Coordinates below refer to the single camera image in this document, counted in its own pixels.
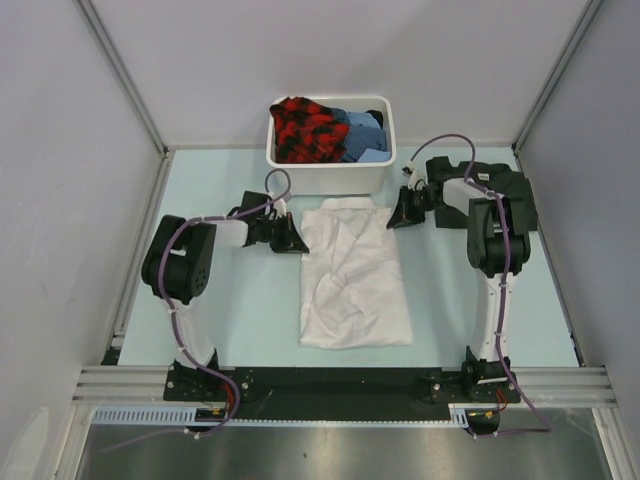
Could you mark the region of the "white long sleeve shirt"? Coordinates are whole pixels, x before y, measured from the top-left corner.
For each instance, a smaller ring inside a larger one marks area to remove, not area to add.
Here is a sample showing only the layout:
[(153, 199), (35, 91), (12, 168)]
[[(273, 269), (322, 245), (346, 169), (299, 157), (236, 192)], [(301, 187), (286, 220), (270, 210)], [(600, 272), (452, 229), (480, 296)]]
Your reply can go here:
[(368, 197), (329, 198), (302, 214), (299, 344), (410, 346), (413, 329), (391, 210)]

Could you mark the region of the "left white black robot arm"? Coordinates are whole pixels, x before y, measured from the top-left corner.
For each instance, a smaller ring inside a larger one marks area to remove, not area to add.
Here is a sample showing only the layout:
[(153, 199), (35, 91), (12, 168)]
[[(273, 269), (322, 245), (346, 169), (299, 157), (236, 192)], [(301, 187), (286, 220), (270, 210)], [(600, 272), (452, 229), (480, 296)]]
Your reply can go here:
[(141, 278), (165, 302), (177, 353), (174, 368), (189, 373), (186, 387), (197, 398), (214, 397), (221, 387), (216, 347), (204, 320), (189, 312), (192, 302), (214, 280), (216, 260), (232, 249), (263, 243), (275, 254), (307, 254), (286, 201), (275, 194), (246, 191), (241, 203), (214, 220), (189, 221), (165, 215), (143, 260)]

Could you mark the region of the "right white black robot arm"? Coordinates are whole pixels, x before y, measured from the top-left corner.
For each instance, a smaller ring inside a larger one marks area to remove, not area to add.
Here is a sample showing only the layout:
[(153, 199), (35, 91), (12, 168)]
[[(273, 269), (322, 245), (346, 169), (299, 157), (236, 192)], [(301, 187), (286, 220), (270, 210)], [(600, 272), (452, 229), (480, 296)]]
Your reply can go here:
[(518, 398), (508, 353), (511, 297), (517, 276), (531, 256), (536, 214), (526, 177), (510, 166), (427, 161), (425, 171), (409, 164), (406, 185), (387, 223), (397, 229), (425, 222), (466, 232), (466, 255), (477, 274), (476, 320), (465, 359), (453, 383), (475, 402)]

